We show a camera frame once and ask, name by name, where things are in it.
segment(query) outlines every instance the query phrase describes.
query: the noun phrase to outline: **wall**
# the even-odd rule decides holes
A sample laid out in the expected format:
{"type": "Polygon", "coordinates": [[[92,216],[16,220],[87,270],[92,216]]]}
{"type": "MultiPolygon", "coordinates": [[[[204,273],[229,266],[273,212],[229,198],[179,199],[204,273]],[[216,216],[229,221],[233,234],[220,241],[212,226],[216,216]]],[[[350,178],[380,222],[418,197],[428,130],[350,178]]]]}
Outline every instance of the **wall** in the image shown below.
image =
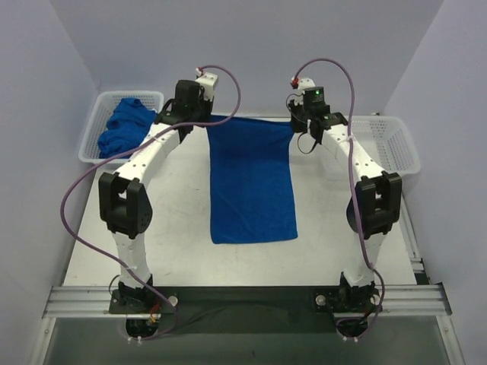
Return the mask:
{"type": "MultiPolygon", "coordinates": [[[[289,81],[308,59],[329,56],[352,73],[359,113],[382,110],[442,0],[51,0],[94,80],[104,90],[173,95],[198,65],[227,66],[242,86],[241,111],[286,115],[289,81]]],[[[310,67],[337,110],[349,107],[333,65],[310,67]]],[[[223,81],[216,110],[235,92],[223,81]]]]}
{"type": "MultiPolygon", "coordinates": [[[[76,150],[96,94],[47,0],[2,2],[0,50],[0,363],[24,365],[72,249],[59,203],[85,169],[76,150]]],[[[72,199],[75,227],[87,193],[72,199]]]]}
{"type": "Polygon", "coordinates": [[[485,14],[485,0],[445,0],[386,108],[407,122],[421,155],[406,201],[468,364],[487,358],[485,14]]]}

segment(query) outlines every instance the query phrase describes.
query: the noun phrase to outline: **blue fabric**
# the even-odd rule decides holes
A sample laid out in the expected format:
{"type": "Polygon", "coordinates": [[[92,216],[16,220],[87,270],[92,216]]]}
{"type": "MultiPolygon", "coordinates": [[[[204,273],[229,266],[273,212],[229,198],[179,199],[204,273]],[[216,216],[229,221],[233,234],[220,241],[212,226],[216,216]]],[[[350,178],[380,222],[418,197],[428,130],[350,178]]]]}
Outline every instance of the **blue fabric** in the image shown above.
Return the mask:
{"type": "Polygon", "coordinates": [[[148,110],[139,99],[121,99],[108,119],[107,130],[98,138],[100,158],[112,157],[138,147],[149,132],[155,116],[156,112],[148,110]]]}
{"type": "MultiPolygon", "coordinates": [[[[212,117],[212,121],[222,116],[212,117]]],[[[233,118],[207,128],[214,243],[298,237],[289,171],[289,123],[233,118]]]]}

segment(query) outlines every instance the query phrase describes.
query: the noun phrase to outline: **white table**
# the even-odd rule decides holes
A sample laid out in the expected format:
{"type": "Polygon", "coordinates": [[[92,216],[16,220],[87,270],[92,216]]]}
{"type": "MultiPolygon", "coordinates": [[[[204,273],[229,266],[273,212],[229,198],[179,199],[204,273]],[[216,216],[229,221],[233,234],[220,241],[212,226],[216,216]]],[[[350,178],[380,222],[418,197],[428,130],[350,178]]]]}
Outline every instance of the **white table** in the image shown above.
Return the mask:
{"type": "MultiPolygon", "coordinates": [[[[215,245],[209,232],[208,139],[204,129],[195,129],[166,159],[148,188],[154,217],[145,242],[154,284],[338,284],[349,250],[358,245],[345,219],[348,183],[326,180],[320,154],[301,154],[296,137],[290,154],[299,237],[285,242],[215,245]]],[[[91,187],[79,234],[116,254],[98,211],[100,174],[98,171],[91,187]]],[[[415,284],[399,224],[384,241],[377,268],[386,284],[415,284]]],[[[107,286],[117,274],[118,264],[76,243],[64,285],[107,286]]]]}

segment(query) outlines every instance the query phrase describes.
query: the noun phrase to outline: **laundry basket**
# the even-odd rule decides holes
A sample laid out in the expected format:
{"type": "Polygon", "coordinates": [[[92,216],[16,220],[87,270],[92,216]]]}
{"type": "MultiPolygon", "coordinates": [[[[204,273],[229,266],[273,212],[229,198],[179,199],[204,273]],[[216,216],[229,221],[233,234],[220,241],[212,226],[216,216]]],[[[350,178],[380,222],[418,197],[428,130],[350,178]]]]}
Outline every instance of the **laundry basket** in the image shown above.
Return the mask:
{"type": "MultiPolygon", "coordinates": [[[[164,105],[164,95],[157,91],[129,90],[129,91],[107,91],[100,94],[94,104],[93,112],[86,130],[84,131],[78,157],[83,162],[98,163],[100,149],[98,148],[98,138],[107,129],[107,120],[112,116],[116,106],[124,97],[136,97],[140,99],[147,109],[161,111],[164,105]]],[[[126,160],[113,160],[111,164],[123,164],[126,160]]]]}
{"type": "MultiPolygon", "coordinates": [[[[352,134],[387,172],[405,176],[420,171],[418,152],[401,119],[393,116],[354,116],[352,134]]],[[[328,150],[317,150],[322,157],[328,179],[339,180],[348,177],[348,171],[338,164],[328,150]]]]}

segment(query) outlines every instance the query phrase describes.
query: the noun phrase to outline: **white basket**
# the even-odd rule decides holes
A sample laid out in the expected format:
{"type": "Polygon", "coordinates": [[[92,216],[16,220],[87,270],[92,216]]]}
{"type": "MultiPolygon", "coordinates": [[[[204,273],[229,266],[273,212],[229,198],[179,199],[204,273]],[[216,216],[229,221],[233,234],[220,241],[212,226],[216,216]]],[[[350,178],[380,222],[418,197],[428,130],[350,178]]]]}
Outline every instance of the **white basket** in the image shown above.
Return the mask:
{"type": "MultiPolygon", "coordinates": [[[[78,157],[83,162],[99,163],[102,159],[98,148],[98,138],[107,130],[107,121],[112,116],[115,107],[119,105],[124,97],[136,97],[140,99],[147,109],[161,111],[164,105],[164,95],[157,91],[107,91],[100,94],[94,104],[90,120],[84,131],[83,140],[79,149],[78,157]]],[[[113,160],[111,164],[123,164],[126,160],[113,160]]]]}
{"type": "MultiPolygon", "coordinates": [[[[418,173],[421,169],[418,152],[403,121],[393,116],[354,116],[352,134],[362,147],[387,172],[401,176],[418,173]]],[[[342,168],[325,148],[318,148],[331,180],[346,179],[348,172],[342,168]]]]}

